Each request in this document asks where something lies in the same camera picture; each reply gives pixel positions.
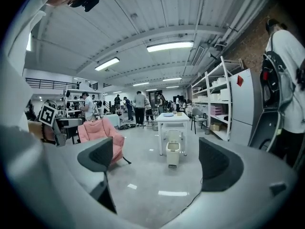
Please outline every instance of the white floor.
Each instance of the white floor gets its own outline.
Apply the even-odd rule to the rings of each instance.
[[[164,155],[159,155],[158,132],[149,127],[119,131],[125,137],[124,156],[132,164],[122,159],[108,173],[118,216],[147,228],[159,228],[192,201],[201,188],[199,137],[205,136],[200,127],[196,130],[196,135],[194,129],[189,131],[188,155],[180,154],[177,168],[167,166],[165,140]],[[217,139],[214,135],[206,137]]]

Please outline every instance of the cardboard box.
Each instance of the cardboard box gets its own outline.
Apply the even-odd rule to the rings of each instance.
[[[220,131],[221,129],[221,123],[214,123],[210,126],[211,131]]]

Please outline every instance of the pink armchair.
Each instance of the pink armchair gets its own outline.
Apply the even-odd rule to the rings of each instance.
[[[116,131],[109,119],[103,118],[92,122],[86,121],[84,124],[78,126],[78,133],[81,143],[111,136],[113,139],[113,157],[111,165],[121,158],[128,164],[131,164],[131,162],[124,158],[122,152],[125,138]]]

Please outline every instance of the ceiling pipe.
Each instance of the ceiling pipe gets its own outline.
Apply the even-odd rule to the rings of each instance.
[[[252,20],[257,16],[259,11],[265,6],[268,0],[255,0],[252,3],[251,8],[247,11],[243,19],[239,22],[237,31],[231,33],[227,39],[227,45],[229,45],[238,35],[242,34],[247,26],[252,22]]]
[[[197,19],[196,19],[196,26],[195,26],[195,31],[194,31],[194,36],[193,36],[193,42],[195,43],[195,39],[196,39],[196,35],[197,35],[197,29],[198,29],[198,25],[200,23],[200,19],[201,19],[201,16],[202,16],[202,10],[203,10],[203,6],[204,6],[204,1],[205,0],[200,0],[199,2],[199,8],[198,8],[198,13],[197,13]],[[194,50],[195,48],[192,48],[190,50],[190,53],[187,57],[187,59],[185,60],[185,65],[184,65],[184,71],[182,73],[182,76],[184,76],[184,73],[185,73],[185,69],[186,69],[186,65],[187,65],[187,62],[191,56],[191,53],[192,51]]]
[[[231,34],[234,27],[237,25],[245,11],[247,10],[248,6],[250,5],[252,0],[244,0],[243,5],[241,6],[240,10],[238,11],[237,15],[235,16],[234,20],[232,21],[230,27],[227,29],[226,33],[223,35],[223,37],[219,38],[217,40],[217,43],[224,42],[227,37]]]

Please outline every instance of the black chair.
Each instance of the black chair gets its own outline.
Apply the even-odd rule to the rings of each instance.
[[[194,129],[195,129],[195,134],[196,134],[196,122],[201,122],[201,128],[202,129],[202,125],[205,122],[205,126],[208,126],[208,119],[206,116],[206,113],[202,113],[199,109],[197,108],[193,108],[192,109],[192,124],[191,124],[191,130],[193,127],[193,122],[194,122]]]

